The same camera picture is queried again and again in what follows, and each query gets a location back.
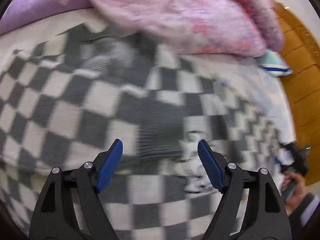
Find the checkered blanket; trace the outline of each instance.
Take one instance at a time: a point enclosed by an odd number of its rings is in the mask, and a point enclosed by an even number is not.
[[[124,154],[100,200],[119,238],[140,240],[205,232],[221,196],[197,156],[200,139],[251,170],[279,145],[253,104],[142,33],[78,25],[14,51],[0,79],[0,198],[24,232],[44,175],[92,161],[115,138]],[[86,231],[76,197],[75,209]]]

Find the blue gripper pad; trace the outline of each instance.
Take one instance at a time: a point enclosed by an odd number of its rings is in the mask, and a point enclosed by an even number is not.
[[[212,186],[222,192],[225,188],[223,173],[202,140],[198,143],[198,155]]]
[[[118,140],[116,145],[113,147],[108,158],[102,165],[98,173],[98,180],[96,184],[96,190],[100,193],[105,189],[113,176],[113,173],[116,171],[118,162],[122,156],[123,144],[122,141]]]

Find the purple pillow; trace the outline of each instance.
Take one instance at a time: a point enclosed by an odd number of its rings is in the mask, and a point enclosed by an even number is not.
[[[92,8],[89,0],[13,0],[0,20],[0,35],[43,18]]]

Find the white bed sheet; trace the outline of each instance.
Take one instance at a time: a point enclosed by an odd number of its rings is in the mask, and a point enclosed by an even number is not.
[[[33,45],[81,23],[93,32],[100,32],[108,25],[94,9],[82,9],[55,15],[0,36],[0,67],[5,65],[14,49],[28,51]],[[292,115],[281,82],[260,69],[253,58],[239,59],[223,54],[190,57],[196,57],[212,75],[219,75],[242,96],[254,101],[281,131],[281,141],[295,140]],[[279,185],[282,177],[278,172],[275,174],[275,182]]]

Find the person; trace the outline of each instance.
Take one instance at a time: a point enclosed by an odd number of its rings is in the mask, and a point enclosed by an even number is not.
[[[299,173],[287,173],[281,188],[285,188],[293,179],[297,182],[297,186],[287,203],[287,207],[292,211],[289,216],[292,239],[320,239],[318,229],[320,226],[320,198],[307,192],[305,179]]]

